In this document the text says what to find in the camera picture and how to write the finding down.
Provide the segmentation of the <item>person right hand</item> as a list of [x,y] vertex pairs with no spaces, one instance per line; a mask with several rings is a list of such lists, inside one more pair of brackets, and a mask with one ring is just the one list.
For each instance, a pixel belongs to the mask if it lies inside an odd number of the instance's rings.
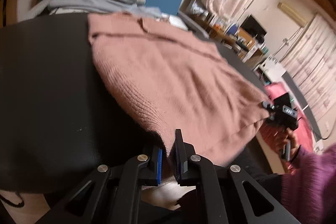
[[[286,147],[290,147],[289,149],[289,160],[286,160],[282,155],[285,152]],[[297,134],[291,129],[284,127],[279,127],[276,129],[276,133],[274,135],[274,148],[278,154],[281,164],[281,170],[278,174],[294,174],[296,171],[296,167],[294,167],[291,162],[294,156],[297,154],[300,145],[298,144]]]

